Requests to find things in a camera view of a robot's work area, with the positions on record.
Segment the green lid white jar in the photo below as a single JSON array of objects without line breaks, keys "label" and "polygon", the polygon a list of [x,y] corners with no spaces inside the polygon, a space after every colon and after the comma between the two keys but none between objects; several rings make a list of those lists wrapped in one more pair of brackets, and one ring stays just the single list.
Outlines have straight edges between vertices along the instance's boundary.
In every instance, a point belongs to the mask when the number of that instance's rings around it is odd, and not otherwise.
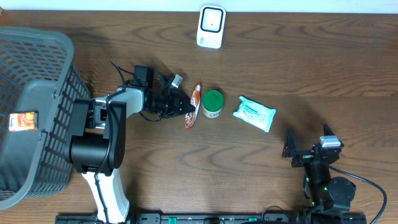
[{"label": "green lid white jar", "polygon": [[208,118],[217,118],[224,105],[224,96],[217,90],[209,90],[203,96],[203,114]]}]

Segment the orange snack packet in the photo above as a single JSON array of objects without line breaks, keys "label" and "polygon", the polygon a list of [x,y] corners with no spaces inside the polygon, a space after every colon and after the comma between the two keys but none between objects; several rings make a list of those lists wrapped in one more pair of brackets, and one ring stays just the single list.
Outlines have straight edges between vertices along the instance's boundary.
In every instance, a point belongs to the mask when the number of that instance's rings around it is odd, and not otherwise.
[{"label": "orange snack packet", "polygon": [[9,115],[10,131],[30,131],[38,129],[38,113],[12,113]]}]

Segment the teal wet wipes pack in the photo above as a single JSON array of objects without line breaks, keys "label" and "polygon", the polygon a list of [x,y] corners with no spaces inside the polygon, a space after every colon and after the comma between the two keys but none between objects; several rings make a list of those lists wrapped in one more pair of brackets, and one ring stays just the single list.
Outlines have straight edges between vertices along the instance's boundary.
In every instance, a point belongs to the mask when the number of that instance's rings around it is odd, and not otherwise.
[{"label": "teal wet wipes pack", "polygon": [[233,113],[233,116],[268,133],[276,110],[249,100],[244,96],[240,96],[239,99],[241,104],[238,110]]}]

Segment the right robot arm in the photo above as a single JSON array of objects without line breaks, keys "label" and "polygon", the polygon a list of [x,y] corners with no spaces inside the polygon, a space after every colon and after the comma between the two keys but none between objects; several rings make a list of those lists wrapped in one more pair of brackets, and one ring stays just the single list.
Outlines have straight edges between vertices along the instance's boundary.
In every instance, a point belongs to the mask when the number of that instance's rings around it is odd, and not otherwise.
[{"label": "right robot arm", "polygon": [[292,167],[305,170],[304,191],[315,209],[325,213],[346,213],[351,209],[356,186],[345,177],[332,177],[330,165],[340,158],[344,144],[327,124],[323,125],[323,135],[311,149],[299,150],[292,130],[287,128],[283,158],[291,158]]}]

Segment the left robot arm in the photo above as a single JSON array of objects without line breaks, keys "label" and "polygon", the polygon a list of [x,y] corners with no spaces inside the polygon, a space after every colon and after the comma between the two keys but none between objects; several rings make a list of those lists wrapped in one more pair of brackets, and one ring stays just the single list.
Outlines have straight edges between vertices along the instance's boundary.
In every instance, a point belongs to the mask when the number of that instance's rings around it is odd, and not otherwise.
[{"label": "left robot arm", "polygon": [[65,143],[65,159],[90,186],[98,213],[92,223],[125,223],[130,202],[119,168],[124,159],[126,121],[135,114],[156,114],[157,121],[194,112],[180,89],[183,78],[166,77],[152,67],[136,65],[115,92],[98,98],[78,98]]}]

